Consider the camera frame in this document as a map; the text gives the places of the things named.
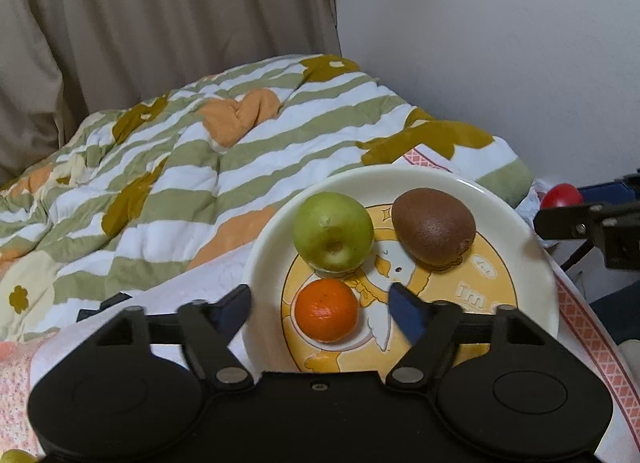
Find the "metal pin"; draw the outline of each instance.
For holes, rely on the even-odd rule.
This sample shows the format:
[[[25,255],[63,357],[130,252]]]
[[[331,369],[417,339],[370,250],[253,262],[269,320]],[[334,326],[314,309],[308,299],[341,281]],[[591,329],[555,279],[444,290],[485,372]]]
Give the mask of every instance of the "metal pin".
[[[216,373],[216,378],[222,383],[240,383],[249,373],[242,367],[224,367]]]
[[[416,367],[398,367],[391,373],[391,377],[399,383],[418,383],[424,378],[424,373]]]

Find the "plate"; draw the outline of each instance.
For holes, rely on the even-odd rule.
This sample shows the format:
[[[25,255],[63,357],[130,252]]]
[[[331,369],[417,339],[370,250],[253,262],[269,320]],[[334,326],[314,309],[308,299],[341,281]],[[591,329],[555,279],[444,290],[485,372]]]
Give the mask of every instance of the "plate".
[[[436,271],[408,255],[396,237],[391,205],[417,187],[448,192],[471,210],[478,233],[453,266]],[[293,220],[300,204],[322,191],[341,192],[367,208],[374,224],[371,254],[343,275],[360,302],[358,324],[339,343],[321,344],[303,334],[295,319],[302,287],[316,273],[293,246]],[[367,166],[327,178],[305,189],[267,223],[245,265],[242,281],[252,288],[253,307],[242,331],[254,369],[337,372],[376,370],[382,377],[410,347],[386,306],[388,286],[399,281],[426,301],[445,299],[472,313],[493,313],[498,304],[517,305],[549,334],[558,334],[558,296],[546,253],[522,219],[500,198],[475,183],[420,166]],[[486,352],[462,346],[458,361]]]

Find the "wall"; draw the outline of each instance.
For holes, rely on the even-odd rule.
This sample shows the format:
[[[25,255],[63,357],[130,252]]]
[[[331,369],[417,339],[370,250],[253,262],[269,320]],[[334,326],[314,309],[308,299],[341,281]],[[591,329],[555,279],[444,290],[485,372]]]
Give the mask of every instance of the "wall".
[[[507,139],[537,176],[580,185],[640,167],[640,0],[336,4],[346,57],[434,116]],[[584,270],[590,300],[635,278]]]

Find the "curtain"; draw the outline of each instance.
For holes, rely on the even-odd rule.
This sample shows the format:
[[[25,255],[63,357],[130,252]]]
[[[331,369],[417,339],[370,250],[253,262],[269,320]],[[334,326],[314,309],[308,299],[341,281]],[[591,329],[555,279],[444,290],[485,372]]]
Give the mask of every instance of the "curtain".
[[[340,53],[334,0],[0,0],[0,19],[0,179],[96,110],[270,56]],[[24,147],[26,130],[42,146]]]

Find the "striped blanket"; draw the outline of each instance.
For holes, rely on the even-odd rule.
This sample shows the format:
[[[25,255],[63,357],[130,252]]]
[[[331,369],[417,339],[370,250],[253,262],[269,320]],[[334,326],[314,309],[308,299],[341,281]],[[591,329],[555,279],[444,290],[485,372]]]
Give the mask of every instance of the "striped blanket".
[[[0,340],[42,337],[237,249],[300,190],[416,146],[514,206],[532,181],[501,139],[435,120],[331,55],[92,114],[0,191]]]

